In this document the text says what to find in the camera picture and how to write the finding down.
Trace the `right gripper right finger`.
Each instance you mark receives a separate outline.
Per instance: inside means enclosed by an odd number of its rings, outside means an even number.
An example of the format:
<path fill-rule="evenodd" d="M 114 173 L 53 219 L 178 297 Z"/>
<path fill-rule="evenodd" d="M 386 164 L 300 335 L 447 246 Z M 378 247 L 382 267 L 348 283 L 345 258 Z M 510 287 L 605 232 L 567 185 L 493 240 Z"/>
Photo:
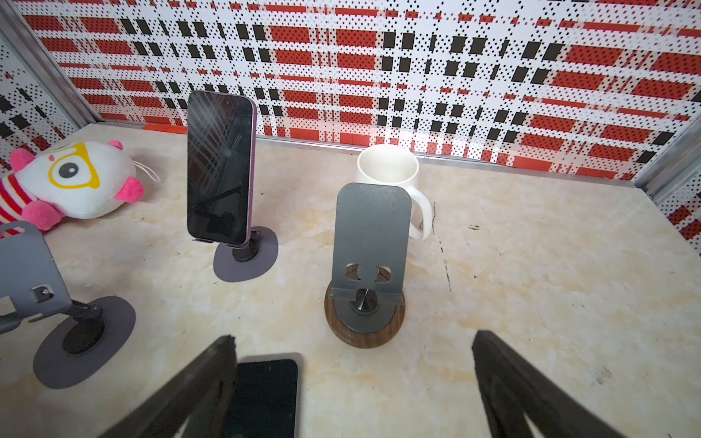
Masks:
<path fill-rule="evenodd" d="M 493 437 L 620 437 L 490 330 L 472 344 L 476 379 Z"/>

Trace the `purple-edged phone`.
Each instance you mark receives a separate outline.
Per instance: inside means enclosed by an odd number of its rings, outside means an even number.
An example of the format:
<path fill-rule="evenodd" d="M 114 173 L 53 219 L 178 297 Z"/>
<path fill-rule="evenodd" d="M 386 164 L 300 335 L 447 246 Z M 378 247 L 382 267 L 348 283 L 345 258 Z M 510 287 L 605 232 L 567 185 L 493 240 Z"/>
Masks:
<path fill-rule="evenodd" d="M 257 106 L 213 91 L 193 91 L 187 104 L 187 230 L 201 241 L 244 246 L 250 239 Z"/>

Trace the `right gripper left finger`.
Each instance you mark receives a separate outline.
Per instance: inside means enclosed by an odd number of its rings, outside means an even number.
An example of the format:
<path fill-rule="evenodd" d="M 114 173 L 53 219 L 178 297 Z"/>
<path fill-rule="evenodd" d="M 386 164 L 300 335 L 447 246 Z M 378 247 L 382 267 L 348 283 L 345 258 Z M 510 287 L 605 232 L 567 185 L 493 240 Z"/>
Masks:
<path fill-rule="evenodd" d="M 222 336 L 103 437 L 220 437 L 237 386 L 235 338 Z"/>

